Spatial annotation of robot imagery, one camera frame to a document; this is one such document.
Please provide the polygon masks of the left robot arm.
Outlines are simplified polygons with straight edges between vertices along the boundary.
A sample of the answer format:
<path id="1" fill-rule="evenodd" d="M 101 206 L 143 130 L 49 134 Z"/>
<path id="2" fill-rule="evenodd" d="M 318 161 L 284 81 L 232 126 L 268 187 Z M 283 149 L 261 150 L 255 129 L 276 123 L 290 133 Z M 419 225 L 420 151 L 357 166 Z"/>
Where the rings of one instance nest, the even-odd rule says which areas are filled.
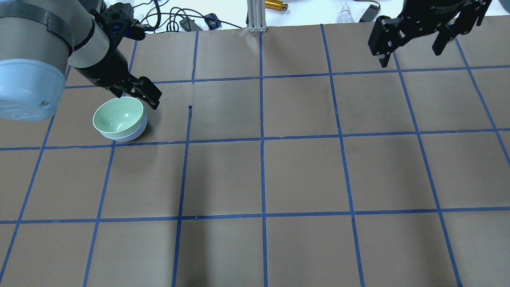
<path id="1" fill-rule="evenodd" d="M 139 98 L 157 109 L 161 91 L 130 74 L 118 50 L 124 38 L 143 40 L 152 27 L 133 6 L 103 0 L 2 0 L 0 5 L 0 115 L 14 121 L 52 118 L 72 67 L 116 97 Z"/>

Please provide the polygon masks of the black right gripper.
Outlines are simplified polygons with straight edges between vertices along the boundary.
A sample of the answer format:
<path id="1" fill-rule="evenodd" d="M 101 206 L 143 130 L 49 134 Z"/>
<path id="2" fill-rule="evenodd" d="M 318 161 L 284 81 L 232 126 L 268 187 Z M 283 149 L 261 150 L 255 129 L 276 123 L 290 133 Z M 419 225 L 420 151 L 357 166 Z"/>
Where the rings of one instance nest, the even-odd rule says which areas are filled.
<path id="1" fill-rule="evenodd" d="M 405 0 L 396 18 L 376 18 L 368 39 L 373 56 L 387 68 L 391 54 L 415 38 L 437 34 L 432 44 L 436 56 L 459 35 L 479 27 L 490 7 L 490 0 Z"/>

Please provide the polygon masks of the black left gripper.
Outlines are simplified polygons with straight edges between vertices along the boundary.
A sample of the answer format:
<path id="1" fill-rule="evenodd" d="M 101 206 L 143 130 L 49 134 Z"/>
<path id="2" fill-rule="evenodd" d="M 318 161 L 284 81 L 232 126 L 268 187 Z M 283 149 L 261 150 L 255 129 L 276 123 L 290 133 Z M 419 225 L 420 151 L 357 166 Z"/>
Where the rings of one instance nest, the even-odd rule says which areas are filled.
<path id="1" fill-rule="evenodd" d="M 124 94 L 148 102 L 151 109 L 160 105 L 161 91 L 148 77 L 135 77 L 129 72 L 126 57 L 118 46 L 124 38 L 144 40 L 148 24 L 134 18 L 133 6 L 118 2 L 107 6 L 105 2 L 82 4 L 92 18 L 89 34 L 74 50 L 74 68 L 92 84 L 102 87 L 116 97 Z"/>

